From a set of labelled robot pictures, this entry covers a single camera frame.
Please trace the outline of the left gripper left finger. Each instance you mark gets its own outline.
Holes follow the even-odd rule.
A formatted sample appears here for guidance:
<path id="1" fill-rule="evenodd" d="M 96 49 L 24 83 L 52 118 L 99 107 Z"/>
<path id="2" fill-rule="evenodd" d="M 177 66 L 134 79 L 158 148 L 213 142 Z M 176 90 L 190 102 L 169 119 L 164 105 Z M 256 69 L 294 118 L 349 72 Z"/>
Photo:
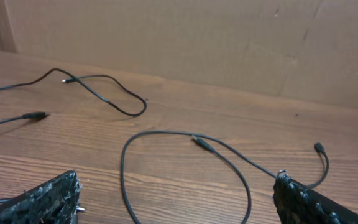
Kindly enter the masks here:
<path id="1" fill-rule="evenodd" d="M 81 185 L 68 170 L 13 198 L 0 199 L 0 224 L 77 224 Z"/>

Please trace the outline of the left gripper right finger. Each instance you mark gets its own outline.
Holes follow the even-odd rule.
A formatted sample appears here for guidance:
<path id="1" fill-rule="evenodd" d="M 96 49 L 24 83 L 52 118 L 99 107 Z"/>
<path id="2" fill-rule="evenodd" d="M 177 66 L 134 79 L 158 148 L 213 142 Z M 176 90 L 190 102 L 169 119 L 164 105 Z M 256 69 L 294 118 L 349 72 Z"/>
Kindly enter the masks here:
<path id="1" fill-rule="evenodd" d="M 358 224 L 358 213 L 292 179 L 280 170 L 273 200 L 282 224 Z"/>

